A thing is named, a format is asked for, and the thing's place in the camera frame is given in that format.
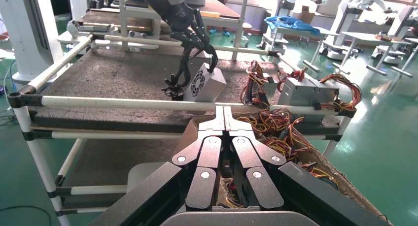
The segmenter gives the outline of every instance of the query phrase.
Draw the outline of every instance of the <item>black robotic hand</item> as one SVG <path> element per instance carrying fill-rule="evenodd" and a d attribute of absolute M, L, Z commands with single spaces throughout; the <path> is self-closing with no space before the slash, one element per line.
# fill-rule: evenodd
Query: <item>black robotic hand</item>
<path fill-rule="evenodd" d="M 205 32 L 202 16 L 199 9 L 192 9 L 185 3 L 170 4 L 168 0 L 145 0 L 171 27 L 170 37 L 182 42 L 184 48 L 180 68 L 177 75 L 172 74 L 171 79 L 166 79 L 168 87 L 162 89 L 166 95 L 173 100 L 182 100 L 183 87 L 190 82 L 190 71 L 188 61 L 205 51 L 212 55 L 212 61 L 208 72 L 212 73 L 215 69 L 218 58 L 214 47 L 210 44 L 210 39 Z M 198 52 L 190 56 L 191 51 L 196 48 Z M 181 74 L 184 73 L 184 82 L 178 83 Z"/>

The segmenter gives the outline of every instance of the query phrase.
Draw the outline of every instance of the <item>cardboard box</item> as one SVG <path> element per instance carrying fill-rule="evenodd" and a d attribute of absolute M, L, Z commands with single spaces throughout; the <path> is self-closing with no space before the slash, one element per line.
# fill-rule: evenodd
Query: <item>cardboard box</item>
<path fill-rule="evenodd" d="M 252 115 L 254 117 L 257 117 L 257 114 L 240 114 L 239 116 L 249 116 Z M 192 144 L 194 141 L 197 140 L 197 134 L 198 134 L 198 125 L 202 122 L 206 122 L 209 120 L 213 120 L 215 118 L 215 115 L 205 115 L 205 116 L 194 116 L 192 120 L 190 120 L 188 126 L 186 127 L 186 130 L 183 133 L 183 136 L 178 141 L 178 144 L 174 150 L 173 156 L 182 151 L 184 148 Z M 299 136 L 302 136 L 298 131 L 296 131 L 296 134 Z M 267 141 L 266 138 L 259 139 L 260 142 L 265 143 Z M 369 210 L 376 216 L 381 215 L 382 213 L 367 200 L 365 196 L 363 196 L 352 184 L 351 182 L 346 178 L 346 176 L 339 172 L 321 153 L 319 153 L 311 144 L 310 147 L 312 148 L 309 152 L 302 152 L 299 154 L 299 160 L 303 163 L 309 163 L 309 162 L 317 162 L 316 168 L 319 168 L 325 172 L 327 172 L 330 176 L 332 176 L 339 185 L 339 192 L 344 194 L 346 197 L 350 198 L 363 208 Z M 218 203 L 226 204 L 225 197 L 227 195 L 227 187 L 225 180 L 221 178 L 220 180 L 220 187 L 219 187 L 219 193 L 218 193 Z"/>
<path fill-rule="evenodd" d="M 303 6 L 302 13 L 299 14 L 298 19 L 304 23 L 311 24 L 314 19 L 315 13 L 309 13 L 309 7 Z"/>

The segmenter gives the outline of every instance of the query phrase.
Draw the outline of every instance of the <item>white pole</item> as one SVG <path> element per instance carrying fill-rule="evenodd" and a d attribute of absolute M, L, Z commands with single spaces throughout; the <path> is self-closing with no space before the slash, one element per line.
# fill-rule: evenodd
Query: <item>white pole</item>
<path fill-rule="evenodd" d="M 281 62 L 287 64 L 293 71 L 300 71 L 301 69 L 294 63 L 288 61 L 288 58 L 286 58 L 284 55 L 278 53 L 279 59 Z"/>
<path fill-rule="evenodd" d="M 51 65 L 44 72 L 42 72 L 38 77 L 34 78 L 29 82 L 28 85 L 31 85 L 39 90 L 51 77 L 53 77 L 60 69 L 66 66 L 75 56 L 84 50 L 90 42 L 92 42 L 93 35 L 89 35 L 86 38 L 83 38 L 80 43 L 78 43 L 72 50 L 70 50 L 66 55 L 64 55 L 58 62 Z"/>
<path fill-rule="evenodd" d="M 344 56 L 344 60 L 343 60 L 343 62 L 340 65 L 341 68 L 343 68 L 344 65 L 346 64 L 346 62 L 348 60 L 348 57 L 350 56 L 350 54 L 352 52 L 352 49 L 353 49 L 354 45 L 355 45 L 355 37 L 353 37 L 353 41 L 351 42 L 350 48 L 348 49 L 346 56 Z"/>
<path fill-rule="evenodd" d="M 391 66 L 390 68 L 391 68 L 392 70 L 394 70 L 394 71 L 399 72 L 399 73 L 400 73 L 400 74 L 402 74 L 402 75 L 407 76 L 407 77 L 410 77 L 410 78 L 413 78 L 413 77 L 414 77 L 412 74 L 410 74 L 410 73 L 408 73 L 408 72 L 405 72 L 405 71 L 403 71 L 403 70 L 401 70 L 401 69 L 398 69 L 397 67 Z"/>
<path fill-rule="evenodd" d="M 310 139 L 310 140 L 325 140 L 325 135 L 303 135 L 304 138 Z"/>
<path fill-rule="evenodd" d="M 97 213 L 97 212 L 104 212 L 107 210 L 107 207 L 96 207 L 96 208 L 83 208 L 77 209 L 78 214 L 82 213 Z"/>
<path fill-rule="evenodd" d="M 119 0 L 119 20 L 120 20 L 120 34 L 123 37 L 128 36 L 128 26 L 126 23 L 125 0 Z M 122 42 L 122 49 L 128 50 L 128 43 Z"/>
<path fill-rule="evenodd" d="M 239 48 L 241 45 L 241 35 L 243 34 L 243 24 L 245 21 L 245 11 L 247 9 L 248 0 L 243 0 L 243 5 L 241 7 L 241 14 L 240 14 L 240 25 L 237 28 L 237 32 L 235 34 L 235 43 L 234 47 Z M 232 60 L 237 60 L 238 53 L 232 53 Z"/>
<path fill-rule="evenodd" d="M 314 62 L 315 62 L 315 60 L 316 60 L 316 57 L 318 56 L 318 52 L 319 52 L 319 49 L 321 48 L 321 45 L 322 45 L 322 42 L 323 42 L 323 38 L 319 41 L 319 44 L 318 44 L 318 46 L 316 47 L 316 51 L 315 51 L 315 54 L 313 55 L 313 58 L 312 58 L 312 60 L 311 60 L 311 64 L 314 64 Z"/>
<path fill-rule="evenodd" d="M 85 139 L 80 139 L 80 138 L 75 141 L 70 152 L 68 153 L 66 160 L 64 161 L 63 166 L 61 166 L 61 169 L 58 172 L 58 175 L 61 175 L 63 177 L 67 175 L 68 171 L 70 170 L 72 166 L 72 163 L 74 162 L 75 157 L 77 156 L 77 153 L 80 151 L 85 141 L 86 141 Z"/>
<path fill-rule="evenodd" d="M 343 117 L 343 119 L 340 122 L 340 129 L 338 129 L 337 135 L 343 135 L 344 132 L 346 131 L 348 125 L 351 122 L 351 118 L 349 117 Z M 329 141 L 327 147 L 325 148 L 324 153 L 322 153 L 322 155 L 325 158 L 329 158 L 332 154 L 332 152 L 334 151 L 335 147 L 337 146 L 338 142 L 331 140 Z"/>
<path fill-rule="evenodd" d="M 379 70 L 380 66 L 382 66 L 382 64 L 383 64 L 384 60 L 386 59 L 386 56 L 389 54 L 389 51 L 390 51 L 391 48 L 392 48 L 391 46 L 387 47 L 387 50 L 383 53 L 382 58 L 380 59 L 378 65 L 376 66 L 376 70 Z"/>
<path fill-rule="evenodd" d="M 402 71 L 405 71 L 406 68 L 408 67 L 409 63 L 412 61 L 412 59 L 414 58 L 415 54 L 418 51 L 418 45 L 415 47 L 415 49 L 412 51 L 412 54 L 409 56 L 408 60 L 406 61 L 406 63 L 404 64 L 404 66 L 402 67 Z"/>
<path fill-rule="evenodd" d="M 72 187 L 71 195 L 126 193 L 126 185 Z"/>
<path fill-rule="evenodd" d="M 207 103 L 171 100 L 148 99 L 115 99 L 115 98 L 90 98 L 90 97 L 56 97 L 43 96 L 43 106 L 58 107 L 91 107 L 91 108 L 129 108 L 129 109 L 153 109 L 153 110 L 183 110 L 183 111 L 215 111 L 216 106 L 230 106 L 232 112 L 247 113 L 258 112 L 260 109 L 240 103 Z M 270 110 L 287 108 L 294 114 L 337 115 L 332 110 L 315 110 L 314 107 L 272 105 Z"/>
<path fill-rule="evenodd" d="M 121 36 L 116 36 L 116 35 L 105 35 L 104 39 L 110 40 L 110 41 L 124 41 L 124 42 L 146 44 L 146 45 L 174 46 L 174 47 L 181 46 L 181 42 L 179 41 L 151 40 L 151 39 L 143 39 L 143 38 L 136 38 L 136 37 L 121 37 Z M 220 50 L 220 51 L 257 54 L 257 55 L 269 55 L 269 51 L 265 51 L 265 50 L 234 48 L 234 47 L 217 46 L 217 45 L 213 47 L 215 48 L 215 50 Z"/>
<path fill-rule="evenodd" d="M 31 132 L 31 118 L 29 116 L 29 110 L 27 106 L 23 106 L 21 108 L 14 108 L 13 109 L 16 118 L 19 122 L 20 128 L 22 132 Z M 43 181 L 43 184 L 46 188 L 48 193 L 52 193 L 57 189 L 55 185 L 54 178 L 52 176 L 51 169 L 48 166 L 48 162 L 46 161 L 45 156 L 42 153 L 42 149 L 39 143 L 39 140 L 35 139 L 32 141 L 27 141 L 29 146 L 29 150 L 31 151 L 32 157 L 34 158 L 36 167 L 38 168 L 39 174 Z M 59 196 L 55 198 L 50 198 L 52 205 L 54 206 L 54 210 L 56 212 L 61 211 L 62 209 L 62 202 Z M 66 215 L 59 216 L 58 220 L 60 221 L 62 226 L 70 226 L 70 222 Z"/>
<path fill-rule="evenodd" d="M 94 132 L 94 131 L 53 131 L 54 139 L 179 139 L 182 133 L 161 133 L 161 132 Z"/>

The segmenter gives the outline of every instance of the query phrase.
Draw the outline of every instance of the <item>workbench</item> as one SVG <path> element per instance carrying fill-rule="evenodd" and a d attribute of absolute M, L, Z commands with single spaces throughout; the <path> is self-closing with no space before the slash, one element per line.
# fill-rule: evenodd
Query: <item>workbench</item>
<path fill-rule="evenodd" d="M 118 36 L 105 38 L 144 41 Z M 156 53 L 164 46 L 138 53 L 96 48 L 94 41 L 94 35 L 83 38 L 19 92 L 9 94 L 23 137 L 64 226 L 70 225 L 67 214 L 102 212 L 125 194 L 127 172 L 133 164 L 168 161 L 176 140 L 193 117 L 190 111 L 214 112 L 218 106 L 228 106 L 235 114 L 259 111 L 239 102 L 250 62 L 219 60 L 217 67 L 222 70 L 227 87 L 216 103 L 171 101 L 161 88 L 165 87 L 164 79 L 177 72 L 180 56 Z M 154 42 L 182 50 L 179 42 Z M 68 68 L 68 63 L 87 47 L 91 49 L 86 55 Z M 217 46 L 216 49 L 231 51 L 230 47 Z M 233 50 L 262 55 L 273 53 Z M 209 59 L 204 57 L 191 60 L 191 76 L 207 62 Z M 277 64 L 260 65 L 267 74 L 277 77 Z M 61 71 L 63 74 L 43 90 L 46 81 Z M 306 138 L 328 140 L 324 156 L 330 156 L 353 114 L 315 110 L 314 107 L 278 106 L 275 105 L 278 98 L 276 94 L 271 110 L 287 108 L 294 114 L 325 115 L 322 123 L 301 122 L 295 128 L 305 132 Z M 42 139 L 76 139 L 56 177 L 42 151 Z"/>
<path fill-rule="evenodd" d="M 366 68 L 376 72 L 382 76 L 387 76 L 386 72 L 383 72 L 381 70 L 379 70 L 379 68 L 382 66 L 385 57 L 387 56 L 387 54 L 389 53 L 390 49 L 392 48 L 393 44 L 406 44 L 406 45 L 410 45 L 411 43 L 409 42 L 405 42 L 405 41 L 396 41 L 396 40 L 392 40 L 392 41 L 386 41 L 386 40 L 378 40 L 375 38 L 374 34 L 368 34 L 368 33 L 359 33 L 359 32 L 342 32 L 345 35 L 351 36 L 352 37 L 352 42 L 350 47 L 348 48 L 348 51 L 346 53 L 346 56 L 344 57 L 343 62 L 341 63 L 341 65 L 337 64 L 337 63 L 333 63 L 334 66 L 338 67 L 342 72 L 350 74 L 349 71 L 346 71 L 344 69 L 344 65 L 346 64 L 351 52 L 353 51 L 353 48 L 355 46 L 355 43 L 361 43 L 361 44 L 367 44 L 367 45 L 386 45 L 387 46 L 387 50 L 385 51 L 385 53 L 383 54 L 382 58 L 380 59 L 378 65 L 376 67 L 373 67 L 371 65 L 366 65 Z"/>
<path fill-rule="evenodd" d="M 88 11 L 83 17 L 77 20 L 77 22 L 81 26 L 87 25 L 95 25 L 103 27 L 107 27 L 108 25 L 115 25 L 115 27 L 120 28 L 120 15 L 119 9 L 116 8 L 103 8 L 103 9 L 91 9 Z M 153 20 L 145 19 L 145 18 L 137 18 L 137 17 L 127 17 L 127 30 L 134 30 L 137 32 L 151 32 L 153 31 Z M 159 39 L 160 32 L 158 31 L 157 34 L 152 36 L 147 36 L 148 39 Z M 65 31 L 61 35 L 58 36 L 57 40 L 62 44 L 78 44 L 84 38 L 84 36 L 72 36 L 70 32 Z M 97 40 L 96 41 L 98 46 L 114 46 L 114 47 L 121 47 L 121 42 L 111 42 L 106 40 Z M 148 44 L 138 44 L 138 43 L 128 43 L 130 48 L 138 48 L 138 49 L 157 49 L 158 46 L 156 45 L 148 45 Z"/>
<path fill-rule="evenodd" d="M 155 12 L 153 9 L 148 7 L 148 4 L 143 0 L 124 0 L 125 3 L 125 13 L 129 17 L 139 17 L 153 20 L 161 20 L 160 15 Z M 111 5 L 112 7 L 119 7 L 119 0 Z M 219 13 L 220 17 L 208 17 L 202 16 L 205 26 L 215 26 L 215 27 L 226 27 L 226 28 L 239 28 L 240 24 L 240 15 L 228 8 L 226 5 L 222 4 L 218 0 L 206 0 L 204 6 L 199 5 L 189 5 L 192 8 L 198 8 L 201 11 Z"/>

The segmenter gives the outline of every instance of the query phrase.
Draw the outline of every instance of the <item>white robot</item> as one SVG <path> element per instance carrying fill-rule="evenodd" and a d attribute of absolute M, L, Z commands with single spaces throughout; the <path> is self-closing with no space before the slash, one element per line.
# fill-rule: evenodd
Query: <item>white robot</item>
<path fill-rule="evenodd" d="M 311 0 L 315 2 L 317 5 L 327 4 L 328 0 Z M 272 16 L 289 16 L 290 11 L 294 9 L 296 0 L 278 0 L 277 8 L 273 10 L 274 14 Z M 286 51 L 286 46 L 284 43 L 287 43 L 286 40 L 283 39 L 282 34 L 277 34 L 270 29 L 270 27 L 267 28 L 267 32 L 263 35 L 263 40 L 259 45 L 257 45 L 257 48 L 260 49 L 266 49 L 270 50 L 273 46 L 273 40 L 276 39 L 276 44 L 279 44 L 276 50 L 278 50 L 280 53 L 284 54 Z"/>
<path fill-rule="evenodd" d="M 393 37 L 404 38 L 408 29 L 418 26 L 418 7 L 406 5 L 400 13 L 398 13 L 390 27 L 387 35 Z M 398 51 L 399 44 L 394 44 L 389 54 L 384 59 L 385 63 L 398 65 L 402 62 L 405 53 Z M 373 58 L 380 60 L 383 53 L 387 50 L 387 46 L 377 46 L 372 54 Z"/>
<path fill-rule="evenodd" d="M 386 8 L 383 0 L 342 0 L 331 27 L 331 32 L 340 34 L 340 36 L 328 36 L 319 52 L 330 59 L 343 60 L 348 46 L 344 46 L 345 35 L 341 32 L 347 32 L 355 16 L 361 14 L 363 10 L 371 11 L 370 6 L 373 3 L 377 3 L 384 13 L 394 12 L 390 8 Z"/>

